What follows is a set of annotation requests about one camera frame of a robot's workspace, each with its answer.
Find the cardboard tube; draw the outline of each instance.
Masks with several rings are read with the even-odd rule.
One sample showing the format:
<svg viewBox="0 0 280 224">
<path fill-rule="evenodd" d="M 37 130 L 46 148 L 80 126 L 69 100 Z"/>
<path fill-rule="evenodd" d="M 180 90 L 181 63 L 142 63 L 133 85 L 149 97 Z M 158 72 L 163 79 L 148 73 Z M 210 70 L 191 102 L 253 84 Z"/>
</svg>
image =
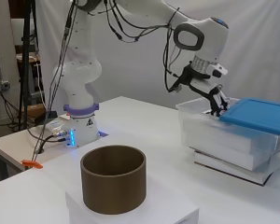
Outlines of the cardboard tube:
<svg viewBox="0 0 280 224">
<path fill-rule="evenodd" d="M 100 147 L 87 153 L 81 175 L 84 203 L 100 214 L 129 212 L 147 196 L 146 156 L 134 147 Z"/>
</svg>

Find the blue led light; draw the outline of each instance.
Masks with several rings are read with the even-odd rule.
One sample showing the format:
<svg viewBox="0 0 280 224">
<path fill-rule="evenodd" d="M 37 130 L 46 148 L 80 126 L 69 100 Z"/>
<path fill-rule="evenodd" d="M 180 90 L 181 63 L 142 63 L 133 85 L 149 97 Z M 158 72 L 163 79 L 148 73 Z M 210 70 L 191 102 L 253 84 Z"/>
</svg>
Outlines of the blue led light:
<svg viewBox="0 0 280 224">
<path fill-rule="evenodd" d="M 75 146 L 74 131 L 71 131 L 70 134 L 71 134 L 71 146 L 74 147 Z"/>
</svg>

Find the clear plastic container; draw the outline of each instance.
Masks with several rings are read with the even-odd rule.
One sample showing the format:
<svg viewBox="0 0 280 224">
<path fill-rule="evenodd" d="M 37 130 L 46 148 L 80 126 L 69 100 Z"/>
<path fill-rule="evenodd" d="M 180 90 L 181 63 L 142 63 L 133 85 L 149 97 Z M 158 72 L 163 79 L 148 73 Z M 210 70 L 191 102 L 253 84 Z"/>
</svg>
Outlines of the clear plastic container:
<svg viewBox="0 0 280 224">
<path fill-rule="evenodd" d="M 231 99 L 231 105 L 237 99 Z M 280 150 L 280 137 L 227 124 L 205 114 L 208 100 L 177 105 L 182 143 L 205 154 L 253 171 Z"/>
</svg>

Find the electrical outlet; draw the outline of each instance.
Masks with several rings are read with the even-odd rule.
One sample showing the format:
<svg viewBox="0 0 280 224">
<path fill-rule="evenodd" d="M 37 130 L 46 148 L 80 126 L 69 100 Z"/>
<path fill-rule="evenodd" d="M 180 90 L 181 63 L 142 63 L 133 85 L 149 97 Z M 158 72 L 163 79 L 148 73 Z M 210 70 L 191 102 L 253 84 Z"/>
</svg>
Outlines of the electrical outlet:
<svg viewBox="0 0 280 224">
<path fill-rule="evenodd" d="M 1 91 L 8 91 L 10 89 L 9 81 L 2 81 L 1 82 Z"/>
</svg>

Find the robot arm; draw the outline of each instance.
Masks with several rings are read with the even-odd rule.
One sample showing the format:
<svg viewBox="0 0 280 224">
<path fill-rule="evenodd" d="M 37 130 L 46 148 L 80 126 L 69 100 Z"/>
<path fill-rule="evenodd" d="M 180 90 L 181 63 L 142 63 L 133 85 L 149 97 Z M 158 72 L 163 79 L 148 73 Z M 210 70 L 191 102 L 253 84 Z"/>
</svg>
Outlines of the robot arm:
<svg viewBox="0 0 280 224">
<path fill-rule="evenodd" d="M 80 9 L 91 12 L 107 0 L 79 1 Z M 229 27 L 219 19 L 194 20 L 163 0 L 114 0 L 130 13 L 151 18 L 156 23 L 166 24 L 174 29 L 174 42 L 180 49 L 196 51 L 194 60 L 185 68 L 171 91 L 179 91 L 181 85 L 189 86 L 210 101 L 211 114 L 220 116 L 229 108 L 229 99 L 222 92 L 222 86 L 213 83 L 211 77 L 220 78 L 228 71 L 218 63 L 227 41 Z"/>
<path fill-rule="evenodd" d="M 109 1 L 132 14 L 167 24 L 165 27 L 175 30 L 174 41 L 178 48 L 196 51 L 193 62 L 184 68 L 169 91 L 178 91 L 182 85 L 190 87 L 210 101 L 212 115 L 219 116 L 228 108 L 221 86 L 210 81 L 210 77 L 227 74 L 227 70 L 217 63 L 228 36 L 228 26 L 223 21 L 191 19 L 162 0 L 76 0 L 74 3 L 78 9 L 75 10 L 73 25 L 66 26 L 71 31 L 71 39 L 65 61 L 61 71 L 58 72 L 59 66 L 56 66 L 54 72 L 58 85 L 68 97 L 66 110 L 71 115 L 68 130 L 72 133 L 66 143 L 68 146 L 84 146 L 99 137 L 94 118 L 98 106 L 85 86 L 102 74 L 102 66 L 95 57 L 91 41 L 91 17 L 88 13 L 93 14 L 100 10 L 99 7 L 110 5 Z"/>
</svg>

